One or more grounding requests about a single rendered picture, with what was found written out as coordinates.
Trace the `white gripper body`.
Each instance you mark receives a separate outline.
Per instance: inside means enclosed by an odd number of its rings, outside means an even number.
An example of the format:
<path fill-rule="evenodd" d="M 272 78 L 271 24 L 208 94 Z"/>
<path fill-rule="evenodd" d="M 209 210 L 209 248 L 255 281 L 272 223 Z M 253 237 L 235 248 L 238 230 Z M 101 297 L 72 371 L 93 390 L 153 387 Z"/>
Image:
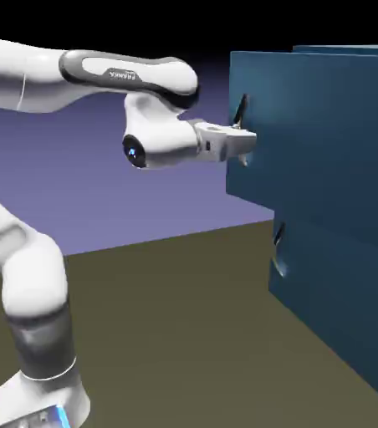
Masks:
<path fill-rule="evenodd" d="M 239 128 L 229 128 L 225 139 L 226 159 L 238 158 L 240 162 L 248 162 L 248 154 L 253 152 L 256 144 L 256 133 Z"/>

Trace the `blue cabinet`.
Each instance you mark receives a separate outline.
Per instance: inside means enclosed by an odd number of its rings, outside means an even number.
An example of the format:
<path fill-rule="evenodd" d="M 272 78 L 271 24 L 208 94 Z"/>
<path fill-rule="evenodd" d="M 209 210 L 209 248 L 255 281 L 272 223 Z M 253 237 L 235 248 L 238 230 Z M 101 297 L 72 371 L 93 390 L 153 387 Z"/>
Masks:
<path fill-rule="evenodd" d="M 230 195 L 271 209 L 270 292 L 378 392 L 378 47 L 234 52 L 258 136 Z"/>

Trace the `blue cabinet door with handle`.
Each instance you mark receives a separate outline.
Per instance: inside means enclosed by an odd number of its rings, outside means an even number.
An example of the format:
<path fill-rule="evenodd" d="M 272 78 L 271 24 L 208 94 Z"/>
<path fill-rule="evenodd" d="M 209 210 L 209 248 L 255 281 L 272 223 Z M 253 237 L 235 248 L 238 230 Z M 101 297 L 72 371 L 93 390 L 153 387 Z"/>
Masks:
<path fill-rule="evenodd" d="M 230 195 L 378 247 L 378 48 L 234 52 L 229 107 L 258 142 Z"/>

